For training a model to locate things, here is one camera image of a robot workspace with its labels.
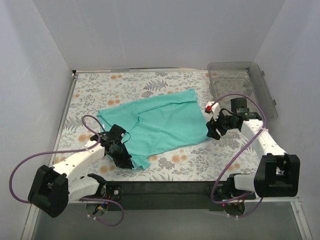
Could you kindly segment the teal t shirt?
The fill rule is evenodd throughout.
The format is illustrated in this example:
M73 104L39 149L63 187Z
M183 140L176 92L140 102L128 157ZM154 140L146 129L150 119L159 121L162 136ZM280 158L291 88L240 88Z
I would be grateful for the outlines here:
M192 88L101 109L96 117L107 131L118 125L128 132L124 140L133 170L147 169L151 156L208 139L207 121Z

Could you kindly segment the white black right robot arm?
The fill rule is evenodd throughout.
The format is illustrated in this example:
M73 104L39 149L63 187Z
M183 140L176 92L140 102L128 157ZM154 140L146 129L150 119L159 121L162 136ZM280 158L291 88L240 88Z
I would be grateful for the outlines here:
M249 194L260 198L295 197L299 188L300 159L288 154L272 138L261 112L250 111L248 98L239 95L230 101L231 110L224 109L215 101L205 106L212 114L206 123L207 136L219 140L229 130L239 130L247 139L246 148L252 147L260 159L255 173L233 173L226 181L216 180L210 193L213 201L222 203L243 199Z

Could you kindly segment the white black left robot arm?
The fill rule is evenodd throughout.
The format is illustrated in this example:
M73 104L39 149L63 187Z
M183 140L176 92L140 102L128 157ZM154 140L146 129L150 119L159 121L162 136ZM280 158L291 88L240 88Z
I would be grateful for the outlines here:
M28 201L47 213L59 216L69 202L88 197L95 200L113 200L116 187L108 187L107 181L95 173L77 179L89 165L109 156L122 169L134 167L123 137L127 131L114 124L109 131L100 132L90 138L80 152L53 166L41 166L34 177Z

